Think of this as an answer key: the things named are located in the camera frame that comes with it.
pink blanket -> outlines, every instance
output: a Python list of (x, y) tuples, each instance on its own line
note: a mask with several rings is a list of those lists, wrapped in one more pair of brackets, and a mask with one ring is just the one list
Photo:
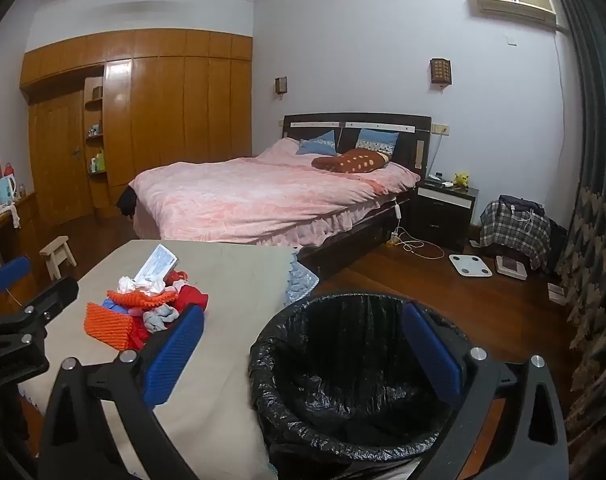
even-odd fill
[(130, 184), (162, 239), (261, 243), (266, 237), (377, 202), (413, 187), (418, 175), (390, 162), (364, 174), (316, 170), (318, 155), (295, 155), (281, 139), (256, 158), (214, 164), (177, 162)]

patterned curtain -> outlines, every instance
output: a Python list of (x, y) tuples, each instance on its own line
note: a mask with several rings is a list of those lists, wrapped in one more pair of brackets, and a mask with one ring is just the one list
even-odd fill
[(574, 220), (558, 271), (568, 291), (571, 348), (581, 354), (566, 426), (573, 479), (590, 478), (606, 448), (606, 2), (561, 0), (574, 40), (584, 107)]

wooden stool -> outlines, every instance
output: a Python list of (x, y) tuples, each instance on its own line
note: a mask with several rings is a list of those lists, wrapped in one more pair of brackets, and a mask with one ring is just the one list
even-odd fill
[(45, 256), (48, 259), (46, 264), (48, 266), (49, 277), (52, 281), (61, 279), (61, 271), (58, 270), (58, 266), (65, 260), (76, 266), (76, 260), (67, 245), (68, 240), (67, 236), (59, 236), (40, 250), (41, 256)]

plaid cloth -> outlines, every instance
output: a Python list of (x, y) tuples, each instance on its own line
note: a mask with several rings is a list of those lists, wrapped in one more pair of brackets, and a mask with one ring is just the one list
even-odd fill
[(481, 226), (481, 247), (505, 245), (527, 256), (532, 270), (545, 265), (551, 232), (547, 216), (512, 212), (507, 205), (494, 200), (483, 211)]

trash can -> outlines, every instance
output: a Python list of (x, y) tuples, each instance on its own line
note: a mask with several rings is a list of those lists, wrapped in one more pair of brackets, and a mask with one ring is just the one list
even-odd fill
[[(306, 298), (262, 330), (250, 353), (252, 406), (280, 480), (372, 478), (432, 446), (451, 408), (403, 335), (407, 301)], [(422, 308), (468, 345), (452, 322)]]

